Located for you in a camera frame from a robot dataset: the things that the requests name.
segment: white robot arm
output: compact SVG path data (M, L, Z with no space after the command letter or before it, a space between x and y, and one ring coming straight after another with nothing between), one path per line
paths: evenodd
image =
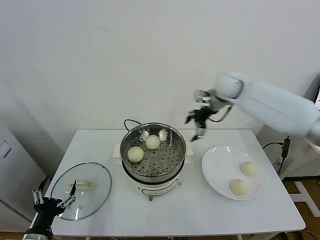
M204 135L203 124L211 115L226 105L237 104L244 112L261 120L279 132L308 139L320 146L320 112L315 104L301 96L251 80L239 73L224 73L215 88L208 91L196 90L195 100L203 106L198 112L190 112L189 119L197 125L196 138Z

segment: glass lid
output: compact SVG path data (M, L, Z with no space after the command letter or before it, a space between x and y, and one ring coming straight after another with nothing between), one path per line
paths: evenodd
M69 197L76 180L75 202L59 215L66 220L80 220L95 213L106 201L111 189L108 170L95 162L81 163L66 171L54 184L51 198Z

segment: steamed bun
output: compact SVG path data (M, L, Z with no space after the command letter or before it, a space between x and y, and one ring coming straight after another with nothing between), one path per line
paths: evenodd
M144 151L140 147L134 146L129 149L127 156L130 162L137 163L144 158Z
M160 145L160 139L156 135L150 135L148 138L145 140L145 146L148 149L154 150L157 149Z

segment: black cable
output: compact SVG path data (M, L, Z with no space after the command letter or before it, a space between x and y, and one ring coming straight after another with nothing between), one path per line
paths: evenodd
M281 169L282 169L282 166L283 166L284 162L285 162L285 158L283 157L283 158L282 158L281 165L280 165L279 170L278 170L278 175L279 175L279 173L280 173L280 171L281 171Z
M219 123L221 122L223 119L225 119L225 117L228 115L228 113L230 112L230 110L232 109L233 105L230 105L229 108L227 109L227 111L225 112L225 114L222 116L221 119L219 120L212 120L211 118L208 117L208 120L210 120L211 122L214 122L214 123Z
M279 144L279 145L281 145L281 146L284 145L283 142L270 142L270 143L268 143L267 145L265 145L262 149L264 150L266 147L268 147L269 145L272 145L272 144Z
M262 148L264 150L266 147L268 147L272 144L278 144L278 145L282 146L281 147L282 148L282 152L281 152L282 161L281 161L281 165L278 170L278 175L280 174L282 166L284 165L284 162L285 162L286 158L288 157L290 142L291 142L291 140L289 139L289 136L287 136L283 142L277 142L277 141L270 142Z
M127 125L126 125L126 122L127 122L127 121L134 122L134 123L136 123L136 124L141 125L140 122L138 122L138 121L136 121L136 120L133 120L133 119L126 119L126 120L124 120L123 125L124 125L125 129L126 129L128 132L130 132L130 130L129 130L129 128L128 128Z

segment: power cord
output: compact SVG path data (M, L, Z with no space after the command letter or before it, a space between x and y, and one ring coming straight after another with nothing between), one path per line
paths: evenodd
M281 161L281 165L278 170L278 175L280 174L282 166L284 165L284 162L285 162L286 158L288 157L290 142L291 142L291 140L289 139L289 136L287 136L283 140L283 142L270 142L262 148L264 150L266 147L268 147L272 144L278 144L278 145L282 146L281 147L282 148L282 152L281 152L282 161Z
M272 144L279 144L279 145L281 145L281 146L284 145L283 142L270 142L270 143L268 143L267 145L265 145L262 149L265 150L266 147L268 147L268 146L270 146L270 145L272 145Z
M303 229L302 231L305 231L305 232L310 233L310 234L313 236L314 239L317 239L317 238L320 239L320 235L315 234L313 231L309 231L309 230L307 230L307 229Z
M136 120L133 120L133 119L126 119L126 120L124 120L123 125L124 125L125 129L126 129L128 132L130 132L130 130L129 130L129 128L127 127L127 124L126 124L126 122L128 122L128 121L129 121L129 122L134 122L134 123L136 123L136 124L141 125L140 122L138 122L138 121L136 121Z

